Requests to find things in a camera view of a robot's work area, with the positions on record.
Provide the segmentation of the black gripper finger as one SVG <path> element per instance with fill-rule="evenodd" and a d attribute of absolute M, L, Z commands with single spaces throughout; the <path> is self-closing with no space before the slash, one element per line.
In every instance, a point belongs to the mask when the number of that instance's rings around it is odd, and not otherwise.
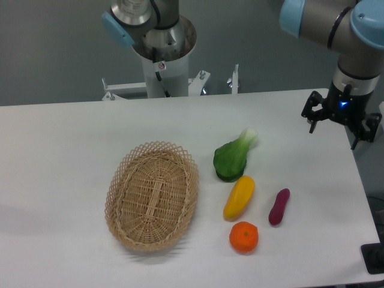
<path fill-rule="evenodd" d="M 304 105 L 301 116 L 310 124 L 309 133 L 312 134 L 317 123 L 328 118 L 326 99 L 317 91 L 312 91 Z"/>
<path fill-rule="evenodd" d="M 347 118 L 346 126 L 355 137 L 350 148 L 355 149 L 360 141 L 373 142 L 381 120 L 381 113 L 364 113 L 362 117 Z"/>

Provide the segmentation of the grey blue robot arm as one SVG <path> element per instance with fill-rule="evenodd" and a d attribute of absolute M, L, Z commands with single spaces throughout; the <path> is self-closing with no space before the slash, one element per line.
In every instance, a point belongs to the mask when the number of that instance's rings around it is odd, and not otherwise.
<path fill-rule="evenodd" d="M 178 1 L 112 1 L 101 19 L 120 46 L 141 57 L 148 97 L 202 93 L 209 74 L 188 78 L 197 35 Z M 382 116 L 365 108 L 383 70 L 383 2 L 284 1 L 280 26 L 339 55 L 327 96 L 312 92 L 302 116 L 312 127 L 328 119 L 346 126 L 356 142 L 372 142 Z"/>

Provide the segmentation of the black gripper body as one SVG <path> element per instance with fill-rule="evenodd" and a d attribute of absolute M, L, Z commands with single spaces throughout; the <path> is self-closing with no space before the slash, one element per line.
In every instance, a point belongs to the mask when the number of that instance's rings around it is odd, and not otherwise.
<path fill-rule="evenodd" d="M 325 119 L 342 125 L 358 125 L 369 119 L 376 120 L 375 113 L 367 113 L 366 106 L 373 91 L 353 92 L 352 85 L 338 88 L 331 82 L 325 98 Z"/>

